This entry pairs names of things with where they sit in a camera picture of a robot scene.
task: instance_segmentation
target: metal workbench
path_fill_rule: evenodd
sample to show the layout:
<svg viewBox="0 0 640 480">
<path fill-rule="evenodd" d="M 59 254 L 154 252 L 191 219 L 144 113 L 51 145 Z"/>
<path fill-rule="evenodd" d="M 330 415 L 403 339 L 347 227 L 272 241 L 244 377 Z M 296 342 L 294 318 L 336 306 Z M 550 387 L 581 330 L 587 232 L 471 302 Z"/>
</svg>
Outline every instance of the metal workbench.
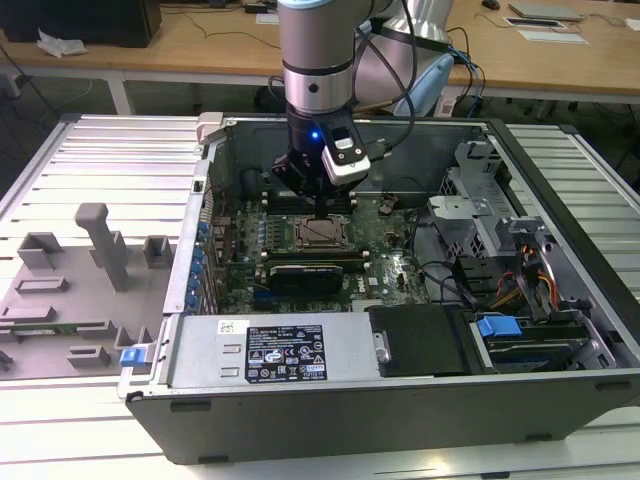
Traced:
<svg viewBox="0 0 640 480">
<path fill-rule="evenodd" d="M 177 242 L 196 161 L 195 118 L 84 116 L 60 124 L 0 202 L 0 287 L 21 260 L 29 231 L 51 231 L 61 246 L 89 245 L 75 206 L 109 204 L 109 226 L 127 243 L 148 234 Z M 579 136 L 558 127 L 511 125 L 583 228 L 627 286 L 640 295 L 639 199 Z M 535 214 L 524 191 L 512 185 Z M 640 472 L 640 409 L 610 412 L 565 441 L 415 452 L 181 467 L 117 397 L 116 377 L 3 382 L 0 478 L 635 479 Z"/>
</svg>

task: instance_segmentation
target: open computer chassis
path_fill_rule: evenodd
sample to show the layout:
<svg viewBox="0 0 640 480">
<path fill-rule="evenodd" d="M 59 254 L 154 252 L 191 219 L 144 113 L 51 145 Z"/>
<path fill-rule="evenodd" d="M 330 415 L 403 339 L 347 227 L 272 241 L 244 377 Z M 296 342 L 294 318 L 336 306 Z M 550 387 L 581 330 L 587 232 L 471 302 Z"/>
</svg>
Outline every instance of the open computer chassis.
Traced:
<svg viewBox="0 0 640 480">
<path fill-rule="evenodd" d="M 640 394 L 637 301 L 501 122 L 418 122 L 327 219 L 270 175 L 283 119 L 205 123 L 119 387 L 173 462 L 560 439 Z"/>
</svg>

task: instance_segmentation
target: motherboard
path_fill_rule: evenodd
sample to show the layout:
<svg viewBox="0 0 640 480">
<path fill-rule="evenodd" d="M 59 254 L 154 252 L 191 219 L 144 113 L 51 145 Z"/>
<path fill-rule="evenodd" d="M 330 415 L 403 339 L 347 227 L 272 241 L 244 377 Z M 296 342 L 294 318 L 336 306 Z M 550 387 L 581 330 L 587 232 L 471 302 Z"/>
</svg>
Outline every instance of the motherboard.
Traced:
<svg viewBox="0 0 640 480">
<path fill-rule="evenodd" d="M 429 303 L 409 249 L 416 210 L 389 203 L 382 195 L 352 198 L 352 208 L 337 207 L 323 219 L 295 201 L 228 205 L 214 215 L 209 249 L 219 312 L 357 312 Z"/>
</svg>

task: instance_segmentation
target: black box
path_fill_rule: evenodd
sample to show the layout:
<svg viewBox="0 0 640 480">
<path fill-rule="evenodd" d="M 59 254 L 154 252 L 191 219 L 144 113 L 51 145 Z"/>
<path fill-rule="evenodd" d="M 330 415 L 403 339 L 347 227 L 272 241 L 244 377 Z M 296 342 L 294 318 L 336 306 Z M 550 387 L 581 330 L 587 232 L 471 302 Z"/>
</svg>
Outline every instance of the black box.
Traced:
<svg viewBox="0 0 640 480">
<path fill-rule="evenodd" d="M 158 0 L 0 0 L 0 27 L 12 42 L 47 35 L 85 43 L 139 47 L 160 28 Z"/>
</svg>

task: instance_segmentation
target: blue cable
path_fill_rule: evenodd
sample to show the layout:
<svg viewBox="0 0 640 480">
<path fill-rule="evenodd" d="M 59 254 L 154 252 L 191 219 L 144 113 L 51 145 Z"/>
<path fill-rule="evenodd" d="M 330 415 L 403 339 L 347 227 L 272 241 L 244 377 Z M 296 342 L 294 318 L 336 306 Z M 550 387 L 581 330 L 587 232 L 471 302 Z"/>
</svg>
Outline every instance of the blue cable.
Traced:
<svg viewBox="0 0 640 480">
<path fill-rule="evenodd" d="M 469 114 L 467 115 L 467 118 L 470 118 L 475 110 L 476 107 L 478 106 L 479 102 L 480 102 L 480 91 L 482 88 L 481 82 L 480 82 L 480 75 L 478 74 L 478 70 L 476 69 L 475 65 L 473 64 L 473 62 L 471 62 L 471 59 L 469 58 L 469 55 L 467 55 L 466 53 L 461 52 L 460 50 L 449 46 L 449 49 L 455 53 L 459 58 L 462 59 L 462 61 L 465 62 L 465 64 L 467 65 L 467 67 L 469 67 L 471 69 L 471 71 L 475 74 L 476 79 L 477 79 L 477 92 L 476 92 L 476 99 L 473 102 L 473 105 L 471 106 L 471 110 L 469 110 Z"/>
</svg>

